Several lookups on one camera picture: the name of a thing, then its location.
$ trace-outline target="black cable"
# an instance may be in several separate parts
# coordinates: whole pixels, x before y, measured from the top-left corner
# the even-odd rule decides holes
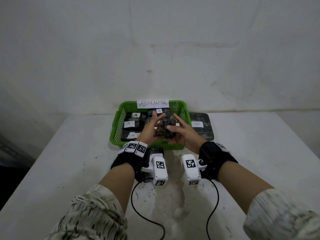
[[[217,195],[218,195],[217,204],[216,204],[216,206],[214,207],[213,211],[211,212],[210,216],[208,217],[207,225],[206,225],[206,227],[205,227],[205,229],[207,230],[208,238],[209,238],[209,240],[211,240],[211,238],[209,237],[209,232],[208,232],[208,224],[209,224],[210,217],[212,216],[212,214],[214,213],[214,211],[217,209],[217,206],[218,206],[218,203],[219,203],[219,191],[218,191],[217,186],[214,184],[214,182],[212,182],[210,179],[207,179],[207,180],[209,180],[209,181],[214,185],[214,187],[215,187],[216,190],[217,190]]]
[[[160,238],[160,240],[163,240],[163,239],[165,238],[165,235],[166,235],[165,227],[164,227],[163,225],[161,225],[160,223],[157,223],[157,222],[154,222],[154,221],[151,221],[151,220],[145,218],[144,216],[142,216],[142,215],[136,210],[136,208],[134,208],[134,204],[133,204],[133,202],[132,202],[132,195],[133,195],[133,193],[134,193],[134,190],[135,190],[136,187],[138,186],[138,184],[139,184],[139,183],[137,183],[137,184],[134,186],[134,188],[133,188],[133,190],[132,190],[132,192],[131,192],[131,205],[132,205],[132,208],[133,208],[134,211],[135,211],[139,216],[141,216],[144,220],[147,220],[148,222],[151,222],[151,223],[153,223],[153,224],[156,224],[156,225],[162,227],[162,229],[163,229],[163,235],[162,235],[162,237]]]

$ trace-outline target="white table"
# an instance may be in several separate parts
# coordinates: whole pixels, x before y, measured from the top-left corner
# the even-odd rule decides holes
[[[210,113],[215,141],[239,163],[320,213],[320,160],[274,113]],[[114,115],[70,116],[0,212],[2,240],[42,239],[68,210],[70,201],[109,170],[118,148],[109,142]],[[150,183],[133,195],[136,209],[166,228],[166,239],[207,239],[206,220],[216,204],[213,185],[183,185],[180,155],[165,151],[169,182]],[[209,224],[211,239],[248,239],[245,214],[220,183],[220,202]],[[175,217],[177,208],[181,216]],[[130,239],[158,239],[160,227],[140,218],[129,203]]]

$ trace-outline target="white patterned sleeve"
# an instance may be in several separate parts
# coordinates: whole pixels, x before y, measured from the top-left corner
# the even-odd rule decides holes
[[[106,187],[95,185],[71,203],[46,240],[127,239],[127,220],[121,205]]]
[[[320,239],[320,216],[276,189],[252,201],[243,229],[251,240]]]

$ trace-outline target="hand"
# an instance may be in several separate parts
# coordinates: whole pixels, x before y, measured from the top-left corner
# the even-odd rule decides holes
[[[177,132],[177,136],[172,140],[169,141],[169,144],[179,143],[184,145],[190,151],[199,154],[200,147],[204,144],[207,140],[201,137],[190,125],[188,125],[182,118],[180,118],[175,113],[173,114],[174,117],[178,120],[180,126],[174,125],[167,125],[167,129],[171,132]]]
[[[158,121],[165,116],[166,116],[165,113],[163,113],[160,116],[157,116],[156,111],[153,111],[150,122],[144,126],[140,136],[136,139],[136,141],[141,141],[143,143],[146,143],[148,144],[148,146],[151,145],[155,141],[155,137],[154,137],[156,134],[155,126],[158,123]]]

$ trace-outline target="green plastic basket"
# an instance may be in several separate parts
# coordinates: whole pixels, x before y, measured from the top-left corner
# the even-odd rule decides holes
[[[191,125],[189,111],[187,110],[186,103],[181,100],[170,100],[169,108],[172,113],[176,113],[186,123]],[[126,101],[120,104],[118,111],[115,113],[112,123],[112,132],[110,141],[113,145],[120,148],[127,142],[121,141],[122,127],[127,112],[147,112],[148,109],[137,109],[137,101]],[[182,144],[168,144],[168,141],[156,141],[150,145],[152,148],[163,148],[164,150],[182,150]]]

